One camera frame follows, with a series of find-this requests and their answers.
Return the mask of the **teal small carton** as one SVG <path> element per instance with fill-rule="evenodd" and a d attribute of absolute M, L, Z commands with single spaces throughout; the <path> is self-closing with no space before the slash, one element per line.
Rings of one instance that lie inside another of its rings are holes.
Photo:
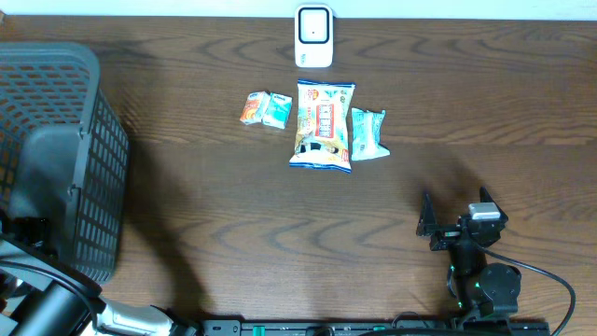
<path fill-rule="evenodd" d="M 262 123 L 277 129 L 284 129 L 292 108 L 292 98 L 279 93 L 270 94 L 270 102 L 264 113 Z"/>

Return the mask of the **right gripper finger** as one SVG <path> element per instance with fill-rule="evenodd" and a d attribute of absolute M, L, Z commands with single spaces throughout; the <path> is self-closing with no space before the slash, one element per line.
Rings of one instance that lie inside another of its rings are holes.
<path fill-rule="evenodd" d="M 423 193 L 422 209 L 416 228 L 418 236 L 431 236 L 437 230 L 437 218 L 430 195 Z"/>
<path fill-rule="evenodd" d="M 481 200 L 482 203 L 489 203 L 489 202 L 493 202 L 495 203 L 500 212 L 501 212 L 501 217 L 497 220 L 500 220 L 502 222 L 507 222 L 507 214 L 502 210 L 502 208 L 498 205 L 497 201 L 495 201 L 493 199 L 493 197 L 491 196 L 490 192 L 485 188 L 485 187 L 481 187 L 479 189 L 479 199 Z"/>

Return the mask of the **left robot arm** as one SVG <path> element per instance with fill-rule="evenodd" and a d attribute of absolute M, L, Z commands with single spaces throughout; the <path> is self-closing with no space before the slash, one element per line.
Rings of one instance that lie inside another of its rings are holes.
<path fill-rule="evenodd" d="M 31 245 L 23 224 L 1 214 L 1 333 L 3 335 L 201 335 L 202 325 L 154 306 L 105 299 L 83 273 Z"/>

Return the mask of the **orange small carton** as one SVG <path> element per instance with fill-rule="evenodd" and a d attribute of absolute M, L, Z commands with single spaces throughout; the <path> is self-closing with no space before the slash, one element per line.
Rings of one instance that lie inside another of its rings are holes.
<path fill-rule="evenodd" d="M 245 125 L 260 123 L 270 104 L 271 96 L 266 91 L 256 91 L 248 95 L 240 122 Z"/>

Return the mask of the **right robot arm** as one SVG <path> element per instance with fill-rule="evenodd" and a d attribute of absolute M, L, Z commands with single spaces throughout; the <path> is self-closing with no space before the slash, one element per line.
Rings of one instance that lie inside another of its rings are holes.
<path fill-rule="evenodd" d="M 450 255 L 447 287 L 463 310 L 452 322 L 457 329 L 472 328 L 475 323 L 506 323 L 518 311 L 520 271 L 504 263 L 489 263 L 485 251 L 500 240 L 507 222 L 508 216 L 485 188 L 479 190 L 479 201 L 470 204 L 468 212 L 453 224 L 439 223 L 429 194 L 423 194 L 416 234 L 429 239 L 432 251 Z"/>

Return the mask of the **mint green pack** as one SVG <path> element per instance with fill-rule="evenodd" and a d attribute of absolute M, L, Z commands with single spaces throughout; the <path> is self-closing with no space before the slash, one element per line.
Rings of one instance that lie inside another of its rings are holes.
<path fill-rule="evenodd" d="M 386 111 L 374 112 L 353 107 L 353 161 L 373 160 L 390 155 L 381 144 L 382 123 Z"/>

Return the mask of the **yellow snack bag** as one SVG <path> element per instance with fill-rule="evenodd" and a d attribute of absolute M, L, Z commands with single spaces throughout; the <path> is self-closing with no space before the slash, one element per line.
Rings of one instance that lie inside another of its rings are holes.
<path fill-rule="evenodd" d="M 298 128 L 290 167 L 352 171 L 347 115 L 353 82 L 298 80 Z"/>

